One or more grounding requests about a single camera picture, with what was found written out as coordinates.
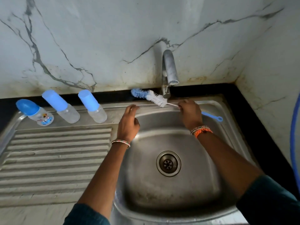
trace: sleeve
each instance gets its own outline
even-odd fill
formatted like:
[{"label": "sleeve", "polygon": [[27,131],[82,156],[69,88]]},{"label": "sleeve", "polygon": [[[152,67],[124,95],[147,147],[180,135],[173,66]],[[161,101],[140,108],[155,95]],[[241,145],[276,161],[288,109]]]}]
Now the sleeve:
[{"label": "sleeve", "polygon": [[75,204],[63,225],[110,225],[110,223],[88,205]]},{"label": "sleeve", "polygon": [[236,207],[251,225],[300,224],[300,202],[266,175],[253,182]]}]

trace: faucet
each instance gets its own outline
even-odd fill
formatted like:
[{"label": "faucet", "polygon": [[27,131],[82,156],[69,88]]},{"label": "faucet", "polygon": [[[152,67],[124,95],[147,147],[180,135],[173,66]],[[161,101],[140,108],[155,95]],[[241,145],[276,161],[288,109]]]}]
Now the faucet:
[{"label": "faucet", "polygon": [[161,91],[165,99],[170,98],[170,86],[179,84],[177,71],[172,51],[163,52],[163,67],[161,78]]}]

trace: blue hose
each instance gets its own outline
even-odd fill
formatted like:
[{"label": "blue hose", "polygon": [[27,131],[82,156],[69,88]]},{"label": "blue hose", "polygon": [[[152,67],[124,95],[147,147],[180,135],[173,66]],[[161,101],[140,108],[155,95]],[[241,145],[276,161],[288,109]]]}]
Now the blue hose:
[{"label": "blue hose", "polygon": [[290,154],[291,154],[292,168],[294,171],[294,176],[296,179],[298,191],[300,193],[300,177],[299,177],[296,157],[295,157],[295,131],[296,131],[296,123],[297,123],[297,115],[298,115],[299,107],[300,107],[300,94],[298,95],[298,99],[294,107],[292,123],[291,123],[291,132],[290,132]]}]

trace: black countertop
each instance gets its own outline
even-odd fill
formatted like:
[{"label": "black countertop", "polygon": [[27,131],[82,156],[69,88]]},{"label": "black countertop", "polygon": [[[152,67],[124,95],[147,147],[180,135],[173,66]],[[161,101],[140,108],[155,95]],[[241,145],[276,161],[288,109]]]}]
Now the black countertop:
[{"label": "black countertop", "polygon": [[[262,170],[300,200],[291,166],[234,84],[179,86],[171,87],[170,91],[172,98],[222,94]],[[100,104],[141,100],[134,98],[130,90],[95,92],[93,95]],[[62,97],[73,106],[82,105],[77,94],[62,95]],[[19,99],[21,98],[0,99],[0,131],[18,111],[15,103]],[[41,96],[26,99],[42,107],[49,106]]]}]

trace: drain strainer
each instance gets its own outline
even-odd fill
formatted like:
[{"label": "drain strainer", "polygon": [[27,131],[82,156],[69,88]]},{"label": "drain strainer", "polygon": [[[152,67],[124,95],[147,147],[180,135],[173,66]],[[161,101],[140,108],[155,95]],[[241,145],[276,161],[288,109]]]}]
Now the drain strainer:
[{"label": "drain strainer", "polygon": [[175,176],[181,168],[181,160],[173,151],[163,151],[156,159],[156,166],[162,175]]}]

